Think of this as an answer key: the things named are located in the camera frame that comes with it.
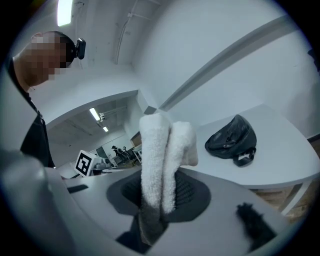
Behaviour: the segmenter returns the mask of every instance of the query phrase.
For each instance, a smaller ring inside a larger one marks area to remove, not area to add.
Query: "white table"
[[[307,139],[268,106],[262,104],[240,115],[249,121],[257,137],[256,153],[251,164],[237,167],[232,159],[211,156],[205,149],[210,136],[234,117],[230,116],[196,130],[199,163],[185,168],[232,181],[248,189],[294,186],[280,208],[285,215],[299,201],[312,180],[319,177],[320,159]]]

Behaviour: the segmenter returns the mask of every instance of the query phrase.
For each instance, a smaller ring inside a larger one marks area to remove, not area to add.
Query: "man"
[[[7,63],[13,83],[37,112],[21,151],[39,159],[45,167],[55,167],[47,136],[46,123],[31,101],[28,90],[49,80],[60,68],[67,68],[76,57],[76,46],[65,34],[58,31],[37,33],[23,50]]]

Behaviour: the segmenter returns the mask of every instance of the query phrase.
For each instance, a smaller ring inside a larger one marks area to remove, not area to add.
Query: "black bag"
[[[230,123],[212,135],[205,143],[205,149],[213,156],[233,159],[241,167],[255,157],[257,137],[250,123],[237,114]],[[239,160],[239,155],[249,154]]]

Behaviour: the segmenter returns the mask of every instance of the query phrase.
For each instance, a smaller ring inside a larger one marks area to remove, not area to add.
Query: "white box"
[[[80,150],[73,169],[82,177],[88,177],[91,174],[91,168],[101,162],[101,157],[87,151]]]

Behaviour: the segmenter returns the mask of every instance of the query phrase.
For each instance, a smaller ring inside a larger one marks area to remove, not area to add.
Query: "white wall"
[[[123,123],[123,128],[129,137],[132,139],[139,132],[139,121],[144,114],[136,100],[136,97],[131,97],[127,104],[127,114]]]
[[[163,104],[208,61],[254,29],[285,15],[263,0],[173,0],[160,8],[133,66]],[[223,70],[168,113],[201,126],[265,103],[309,138],[320,133],[320,84],[299,31],[284,35]]]
[[[320,133],[320,81],[310,48],[299,31],[283,36],[215,76],[170,113],[204,125],[265,103],[306,138],[314,136]]]
[[[160,106],[221,51],[284,14],[263,0],[172,0],[153,17],[132,64]]]
[[[106,132],[103,135],[93,135],[90,138],[80,140],[79,142],[74,143],[71,146],[49,143],[49,147],[53,162],[55,166],[59,168],[63,164],[75,160],[80,150],[90,152],[118,138],[122,138],[123,140],[128,141],[130,145],[129,138],[127,137],[125,130],[120,126],[118,129]]]

